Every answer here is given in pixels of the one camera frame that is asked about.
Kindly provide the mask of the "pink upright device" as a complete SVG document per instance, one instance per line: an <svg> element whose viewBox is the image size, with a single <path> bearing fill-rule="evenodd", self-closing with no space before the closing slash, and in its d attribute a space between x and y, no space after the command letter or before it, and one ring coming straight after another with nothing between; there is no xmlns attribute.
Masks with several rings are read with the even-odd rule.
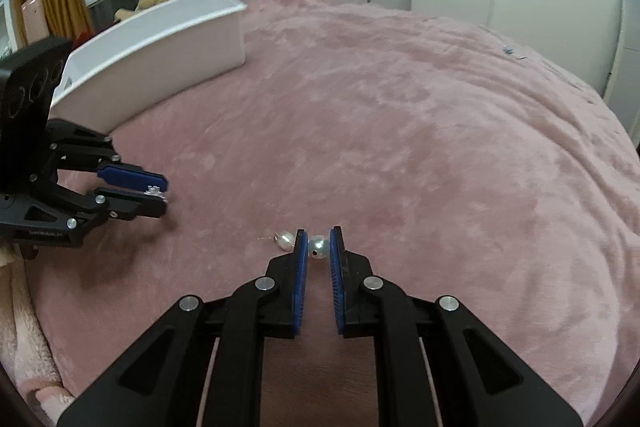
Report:
<svg viewBox="0 0 640 427"><path fill-rule="evenodd" d="M26 0L21 6L21 11L28 44L50 36L42 0Z"/></svg>

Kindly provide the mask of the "pink plush bed blanket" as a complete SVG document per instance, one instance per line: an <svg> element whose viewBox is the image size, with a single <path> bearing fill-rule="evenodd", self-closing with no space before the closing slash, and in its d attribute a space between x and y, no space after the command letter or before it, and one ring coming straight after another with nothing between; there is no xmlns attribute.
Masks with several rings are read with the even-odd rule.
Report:
<svg viewBox="0 0 640 427"><path fill-rule="evenodd" d="M274 233L338 226L407 294L460 299L594 423L639 358L639 158L600 95L446 18L252 0L243 24L244 66L113 133L168 179L166 215L26 265L64 387L181 296L258 277Z"/></svg>

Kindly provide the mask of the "white rectangular storage box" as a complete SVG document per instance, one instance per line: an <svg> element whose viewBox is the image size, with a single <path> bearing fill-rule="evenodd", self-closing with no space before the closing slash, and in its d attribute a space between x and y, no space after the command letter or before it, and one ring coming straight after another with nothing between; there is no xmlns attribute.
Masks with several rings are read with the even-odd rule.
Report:
<svg viewBox="0 0 640 427"><path fill-rule="evenodd" d="M166 98L245 63L240 0L169 0L68 57L50 116L108 133Z"/></svg>

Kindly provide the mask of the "small silver crystal earring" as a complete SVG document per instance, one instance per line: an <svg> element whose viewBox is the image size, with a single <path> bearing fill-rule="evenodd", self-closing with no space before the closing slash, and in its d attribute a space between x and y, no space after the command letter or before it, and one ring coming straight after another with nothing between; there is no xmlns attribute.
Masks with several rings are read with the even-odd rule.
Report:
<svg viewBox="0 0 640 427"><path fill-rule="evenodd" d="M144 192L145 195L157 197L161 200L166 200L165 194L160 191L160 188L157 185L149 185L148 189Z"/></svg>

